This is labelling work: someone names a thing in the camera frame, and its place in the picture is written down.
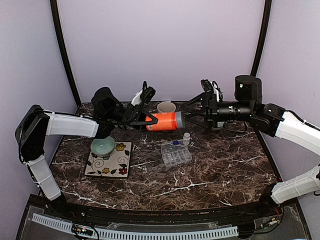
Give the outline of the orange bottle with grey lid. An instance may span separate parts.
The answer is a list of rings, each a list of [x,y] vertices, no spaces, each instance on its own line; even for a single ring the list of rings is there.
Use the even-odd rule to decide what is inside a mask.
[[[185,117],[181,111],[167,113],[152,113],[158,118],[157,124],[147,125],[146,129],[151,132],[175,131],[185,127]]]

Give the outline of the small white dropper bottle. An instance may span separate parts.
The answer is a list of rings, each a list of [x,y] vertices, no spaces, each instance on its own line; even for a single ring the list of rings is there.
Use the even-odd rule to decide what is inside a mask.
[[[191,141],[191,135],[189,132],[185,132],[183,134],[183,139],[182,139],[182,142],[185,146],[188,146],[190,144],[190,141]]]

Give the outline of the clear plastic pill organizer box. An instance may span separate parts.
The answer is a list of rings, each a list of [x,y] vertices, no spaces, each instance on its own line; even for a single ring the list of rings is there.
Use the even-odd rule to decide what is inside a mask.
[[[186,145],[164,143],[161,145],[161,156],[164,165],[169,168],[192,160],[192,155]]]

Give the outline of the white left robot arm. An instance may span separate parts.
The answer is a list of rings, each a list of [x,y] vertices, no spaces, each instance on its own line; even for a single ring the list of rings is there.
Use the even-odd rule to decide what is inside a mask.
[[[61,198],[63,193],[53,177],[50,161],[46,160],[46,144],[50,138],[60,142],[64,136],[104,139],[116,128],[141,130],[148,125],[145,109],[156,91],[143,85],[131,102],[123,105],[109,87],[98,89],[91,99],[93,114],[75,115],[43,109],[34,104],[15,130],[19,161],[26,165],[33,182],[51,203],[51,210],[60,218],[67,218],[70,206]]]

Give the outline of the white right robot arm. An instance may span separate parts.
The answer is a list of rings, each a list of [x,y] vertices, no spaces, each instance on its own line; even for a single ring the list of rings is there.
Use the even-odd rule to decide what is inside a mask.
[[[235,77],[235,101],[224,101],[215,81],[201,80],[203,92],[187,101],[182,110],[186,120],[206,129],[219,123],[246,122],[271,137],[288,140],[315,154],[320,153],[320,129],[299,117],[294,111],[273,103],[262,103],[262,81],[251,75]],[[266,217],[288,200],[314,193],[320,194],[320,167],[284,182],[268,185],[255,205],[255,213]]]

